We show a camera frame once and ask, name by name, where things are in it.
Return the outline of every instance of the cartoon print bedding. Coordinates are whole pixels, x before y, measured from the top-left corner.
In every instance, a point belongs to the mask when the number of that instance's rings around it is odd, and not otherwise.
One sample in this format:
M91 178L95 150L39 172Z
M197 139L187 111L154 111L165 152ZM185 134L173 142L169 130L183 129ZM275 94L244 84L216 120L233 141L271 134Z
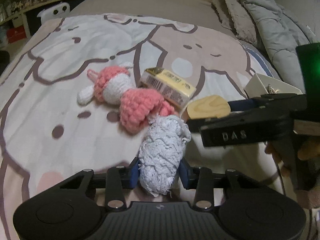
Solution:
M91 84L87 69L130 61L137 83L146 68L162 66L196 87L194 99L217 94L237 100L245 97L243 87L254 73L271 75L252 53L215 30L155 17L105 14L46 22L0 79L0 239L18 239L12 215L23 201L82 169L105 172L137 155L145 130L127 134L117 107L77 105L77 93ZM204 149L193 134L186 158L214 172L238 169L294 197L264 147ZM153 198L137 187L126 192L126 200L192 201L194 191L178 187L172 198ZM96 197L103 199L99 192ZM217 198L220 204L221 193Z

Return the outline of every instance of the mattress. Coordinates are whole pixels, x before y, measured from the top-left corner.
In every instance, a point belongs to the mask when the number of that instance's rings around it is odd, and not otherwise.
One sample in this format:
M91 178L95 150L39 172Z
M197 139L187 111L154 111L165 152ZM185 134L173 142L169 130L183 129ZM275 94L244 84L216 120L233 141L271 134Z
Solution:
M165 18L194 24L234 37L223 28L211 3L202 0L85 0L69 16L122 13Z
M127 166L146 130L128 134L118 122L118 106L76 103L91 85L88 69L133 63L138 84L149 67L170 69L196 87L192 100L220 95L246 97L254 73L272 76L261 56L233 37L194 24L115 13L47 21L0 78L0 239L16 240L12 216L19 204L87 168L105 172ZM265 145L204 148L198 134L187 145L191 165L223 173L233 168L294 198L289 181L264 153ZM181 184L171 197L148 195L141 187L126 192L131 201L193 201ZM103 191L96 201L103 204ZM223 202L217 192L215 203ZM305 235L311 227L306 227Z

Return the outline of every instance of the gray pillow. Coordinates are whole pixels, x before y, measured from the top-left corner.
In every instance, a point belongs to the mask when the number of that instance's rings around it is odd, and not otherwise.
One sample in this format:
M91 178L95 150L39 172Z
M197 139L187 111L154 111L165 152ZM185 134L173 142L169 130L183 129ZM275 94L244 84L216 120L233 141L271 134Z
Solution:
M255 45L257 43L256 26L250 14L239 0L225 0L236 29L236 38Z
M221 26L229 29L234 30L233 21L231 15L229 14L228 7L226 5L225 0L212 0L212 4L217 10L219 20L221 22Z
M274 0L241 0L241 3L256 22L269 58L283 81L304 93L296 47L298 43L308 43L308 39L302 37L303 32L300 28L292 27L292 21L284 16Z

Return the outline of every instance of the pink crochet toy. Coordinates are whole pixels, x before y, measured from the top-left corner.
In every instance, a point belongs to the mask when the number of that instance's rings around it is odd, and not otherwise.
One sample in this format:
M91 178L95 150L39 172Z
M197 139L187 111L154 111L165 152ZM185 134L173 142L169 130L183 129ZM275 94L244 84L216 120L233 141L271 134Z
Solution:
M105 67L99 73L89 69L87 75L94 85L78 93L78 104L86 105L95 96L99 102L120 105L120 122L130 133L146 127L149 117L174 114L173 106L158 91L135 88L125 67Z

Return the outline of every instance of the white box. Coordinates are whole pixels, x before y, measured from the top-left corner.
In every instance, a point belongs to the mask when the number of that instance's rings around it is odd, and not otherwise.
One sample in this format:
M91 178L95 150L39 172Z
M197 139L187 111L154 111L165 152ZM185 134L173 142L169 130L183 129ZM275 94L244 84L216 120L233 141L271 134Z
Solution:
M196 88L171 71L155 67L147 68L140 78L140 83L157 90L164 99L183 109L192 98Z
M244 90L248 94L249 98L260 97L261 95L267 94L266 87L268 85L274 90L279 90L278 93L295 93L301 95L302 92L300 89L284 83L280 80L277 80L273 77L265 76L262 74L256 73L245 86Z
M18 28L19 26L23 25L23 20L22 20L21 14L19 14L18 16L15 16L12 19L12 24L13 24L14 28Z

